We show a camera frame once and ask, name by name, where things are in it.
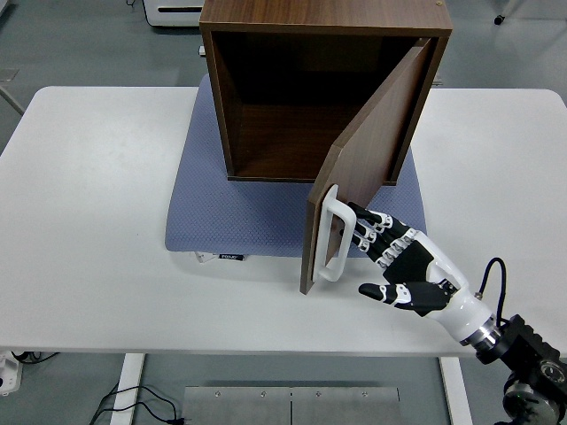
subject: robotic hand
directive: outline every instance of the robotic hand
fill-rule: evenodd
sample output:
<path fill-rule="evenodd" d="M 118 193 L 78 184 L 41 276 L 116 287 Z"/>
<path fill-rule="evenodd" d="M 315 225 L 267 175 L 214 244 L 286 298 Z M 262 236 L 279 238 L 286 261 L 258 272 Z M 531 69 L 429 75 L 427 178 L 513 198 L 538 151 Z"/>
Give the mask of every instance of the robotic hand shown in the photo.
<path fill-rule="evenodd" d="M 497 322 L 478 294 L 470 292 L 464 275 L 422 232 L 388 214 L 349 206 L 358 219 L 353 243 L 389 282 L 364 283 L 359 292 L 434 319 L 455 341 L 470 344 L 484 364 L 502 360 L 512 371 L 503 399 L 510 424 L 558 424 L 567 405 L 567 365 L 559 351 L 519 315 Z"/>

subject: white handle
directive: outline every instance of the white handle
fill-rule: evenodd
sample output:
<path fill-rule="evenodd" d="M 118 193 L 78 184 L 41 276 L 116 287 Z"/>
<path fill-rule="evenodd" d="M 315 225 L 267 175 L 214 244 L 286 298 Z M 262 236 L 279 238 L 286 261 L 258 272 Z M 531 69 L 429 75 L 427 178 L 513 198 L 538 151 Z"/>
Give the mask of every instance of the white handle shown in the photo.
<path fill-rule="evenodd" d="M 321 219 L 319 221 L 319 233 L 315 246 L 315 264 L 313 278 L 323 278 L 336 282 L 345 269 L 346 257 L 353 238 L 356 214 L 347 205 L 337 200 L 338 185 L 333 185 L 325 199 L 322 201 Z M 329 247 L 330 226 L 333 215 L 338 216 L 345 223 L 343 239 L 338 249 L 338 257 L 333 261 L 332 267 L 327 266 L 327 249 Z"/>

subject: wooden panel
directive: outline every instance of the wooden panel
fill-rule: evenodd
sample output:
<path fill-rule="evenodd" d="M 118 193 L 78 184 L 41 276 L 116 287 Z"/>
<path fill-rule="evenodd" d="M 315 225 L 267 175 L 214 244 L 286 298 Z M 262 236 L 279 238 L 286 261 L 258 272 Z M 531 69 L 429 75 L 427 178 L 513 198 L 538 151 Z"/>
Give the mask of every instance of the wooden panel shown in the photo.
<path fill-rule="evenodd" d="M 360 109 L 347 104 L 245 104 L 230 179 L 314 182 L 333 141 Z"/>
<path fill-rule="evenodd" d="M 431 54 L 429 69 L 427 71 L 427 74 L 423 78 L 421 90 L 416 98 L 416 104 L 413 107 L 414 113 L 409 120 L 408 129 L 406 131 L 406 135 L 404 136 L 404 141 L 402 142 L 399 150 L 394 154 L 397 160 L 392 164 L 387 182 L 385 182 L 384 184 L 394 185 L 398 181 L 401 166 L 403 165 L 406 154 L 408 153 L 409 144 L 411 143 L 411 139 L 416 131 L 417 122 L 419 121 L 419 117 L 422 114 L 423 106 L 425 105 L 425 101 L 427 100 L 427 95 L 429 94 L 431 85 L 433 84 L 433 80 L 435 79 L 435 73 L 439 68 L 439 62 L 441 62 L 441 57 L 443 56 L 443 52 L 445 51 L 448 42 L 448 37 L 439 38 L 435 41 L 435 48 L 433 49 L 433 53 Z"/>
<path fill-rule="evenodd" d="M 419 40 L 331 146 L 307 201 L 300 285 L 304 294 L 313 286 L 315 242 L 325 194 L 338 184 L 338 200 L 368 205 L 386 181 L 392 155 L 403 143 L 433 44 L 429 39 Z M 328 259 L 340 243 L 339 230 L 335 223 Z"/>
<path fill-rule="evenodd" d="M 334 27 L 336 34 L 369 34 L 381 28 L 383 35 L 428 37 L 449 36 L 452 28 L 446 6 L 436 0 L 207 0 L 200 22 L 232 31 L 275 27 L 278 32 L 318 32 Z"/>
<path fill-rule="evenodd" d="M 232 149 L 229 140 L 237 140 L 240 132 L 242 101 L 227 67 L 226 59 L 219 51 L 217 41 L 210 31 L 203 30 L 203 44 L 206 49 L 206 64 L 213 87 L 214 107 L 219 121 L 222 151 L 227 175 L 234 174 Z"/>

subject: metal plate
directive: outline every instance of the metal plate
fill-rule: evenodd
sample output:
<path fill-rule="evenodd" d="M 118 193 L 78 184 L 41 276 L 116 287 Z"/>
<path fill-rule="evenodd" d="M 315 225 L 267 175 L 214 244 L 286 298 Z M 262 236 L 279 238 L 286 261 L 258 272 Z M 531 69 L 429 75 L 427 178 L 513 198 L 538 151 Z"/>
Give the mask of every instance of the metal plate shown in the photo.
<path fill-rule="evenodd" d="M 186 387 L 183 418 L 190 425 L 290 425 L 290 389 Z"/>
<path fill-rule="evenodd" d="M 0 68 L 0 81 L 12 81 L 19 69 Z"/>
<path fill-rule="evenodd" d="M 186 387 L 191 425 L 401 425 L 396 388 Z"/>
<path fill-rule="evenodd" d="M 396 388 L 293 388 L 293 425 L 401 425 Z"/>

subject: black cable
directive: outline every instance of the black cable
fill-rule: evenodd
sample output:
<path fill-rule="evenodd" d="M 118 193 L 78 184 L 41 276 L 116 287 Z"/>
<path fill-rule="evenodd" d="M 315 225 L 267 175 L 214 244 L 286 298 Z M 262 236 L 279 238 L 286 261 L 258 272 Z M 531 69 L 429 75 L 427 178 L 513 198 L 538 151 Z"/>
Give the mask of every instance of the black cable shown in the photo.
<path fill-rule="evenodd" d="M 118 389 L 118 384 L 120 383 L 120 381 L 118 381 L 113 388 L 108 392 L 108 394 L 106 394 L 104 397 L 102 397 L 100 399 L 100 403 L 98 403 L 98 407 L 97 410 L 95 411 L 95 414 L 93 414 L 92 418 L 90 419 L 89 425 L 93 425 L 93 423 L 95 423 L 95 421 L 97 420 L 97 413 L 100 410 L 100 408 L 102 407 L 103 403 L 106 401 L 107 398 L 109 398 L 114 391 L 116 391 Z"/>
<path fill-rule="evenodd" d="M 153 416 L 155 419 L 157 419 L 160 422 L 168 423 L 168 424 L 171 424 L 171 425 L 183 425 L 183 422 L 184 422 L 183 418 L 180 418 L 180 419 L 177 419 L 177 418 L 175 418 L 175 419 L 161 419 L 158 415 L 156 415 L 154 412 L 152 412 L 150 407 L 148 407 L 148 405 L 146 405 L 143 401 L 136 401 L 133 405 L 130 405 L 128 407 L 123 407 L 121 409 L 115 409 L 115 408 L 103 409 L 103 410 L 99 411 L 97 414 L 95 414 L 93 419 L 96 421 L 98 419 L 98 416 L 100 416 L 104 412 L 124 412 L 125 410 L 131 409 L 134 406 L 143 406 L 145 408 L 145 410 L 147 410 L 148 413 L 151 416 Z"/>
<path fill-rule="evenodd" d="M 35 355 L 34 355 L 33 353 L 32 353 L 32 354 L 29 354 L 30 352 L 26 352 L 26 353 L 27 353 L 26 356 L 23 357 L 23 358 L 22 358 L 22 356 L 17 356 L 14 352 L 12 352 L 12 356 L 14 356 L 14 358 L 15 358 L 19 363 L 21 363 L 22 365 L 37 365 L 38 363 L 43 363 L 45 360 L 52 359 L 52 358 L 54 358 L 55 356 L 57 356 L 57 355 L 59 354 L 58 352 L 54 352 L 54 353 L 51 354 L 50 356 L 48 356 L 48 357 L 46 357 L 46 358 L 44 358 L 44 359 L 41 359 L 42 354 L 40 353 L 39 357 L 38 357 L 37 359 L 34 359 L 34 358 L 35 358 Z M 34 360 L 32 360 L 32 361 L 25 361 L 24 359 L 27 359 L 27 357 L 31 357 L 31 358 L 34 359 Z"/>
<path fill-rule="evenodd" d="M 113 389 L 112 389 L 108 394 L 106 394 L 104 397 L 102 397 L 102 399 L 100 400 L 100 403 L 98 404 L 97 411 L 95 412 L 95 414 L 93 415 L 92 419 L 90 420 L 89 425 L 93 425 L 93 424 L 97 421 L 98 417 L 99 417 L 102 413 L 104 413 L 104 412 L 123 412 L 123 411 L 125 411 L 125 410 L 128 410 L 128 409 L 130 409 L 130 408 L 132 408 L 132 407 L 134 407 L 134 406 L 138 406 L 138 405 L 142 405 L 142 406 L 148 411 L 148 413 L 149 413 L 151 416 L 153 416 L 155 419 L 157 419 L 158 421 L 162 421 L 162 422 L 164 422 L 164 423 L 168 423 L 168 424 L 172 424 L 172 425 L 183 425 L 183 424 L 184 424 L 184 419 L 183 419 L 183 418 L 179 418 L 179 419 L 177 418 L 177 410 L 175 409 L 175 405 L 173 404 L 173 402 L 171 402 L 170 400 L 159 396 L 159 395 L 156 394 L 154 391 L 152 391 L 151 389 L 149 389 L 148 387 L 146 387 L 146 386 L 144 386 L 144 385 L 136 385 L 136 386 L 134 386 L 134 387 L 129 387 L 129 388 L 125 388 L 125 389 L 123 389 L 123 390 L 118 390 L 118 391 L 117 391 L 116 389 L 118 388 L 118 384 L 119 384 L 119 383 L 117 382 L 116 385 L 114 385 Z M 134 389 L 136 389 L 136 388 L 141 389 L 141 390 L 146 390 L 146 391 L 150 392 L 154 397 L 156 397 L 156 398 L 158 398 L 158 399 L 160 399 L 160 400 L 162 400 L 162 401 L 165 401 L 166 403 L 170 404 L 170 405 L 172 406 L 172 408 L 174 409 L 174 419 L 171 419 L 171 420 L 164 420 L 164 419 L 159 418 L 158 416 L 156 416 L 156 414 L 155 414 L 154 412 L 151 411 L 150 407 L 148 407 L 148 406 L 147 406 L 144 402 L 142 402 L 142 401 L 138 401 L 138 402 L 134 403 L 134 404 L 131 405 L 131 406 L 124 407 L 124 408 L 121 408 L 121 409 L 107 408 L 107 409 L 102 409 L 102 410 L 100 410 L 100 407 L 103 405 L 103 403 L 106 401 L 107 398 L 109 398 L 109 397 L 111 397 L 111 396 L 115 396 L 115 395 L 120 394 L 120 393 L 122 393 L 122 392 L 134 390 Z"/>
<path fill-rule="evenodd" d="M 496 325 L 498 327 L 501 326 L 502 323 L 508 323 L 506 319 L 502 319 L 502 310 L 504 309 L 504 300 L 506 299 L 506 264 L 504 264 L 504 260 L 499 257 L 494 257 L 491 259 L 488 264 L 486 265 L 485 275 L 482 278 L 482 283 L 480 284 L 480 290 L 478 293 L 482 296 L 486 289 L 486 283 L 488 282 L 488 275 L 490 274 L 490 270 L 494 263 L 498 263 L 501 267 L 501 290 L 500 290 L 500 297 L 498 298 L 498 308 L 496 310 Z"/>

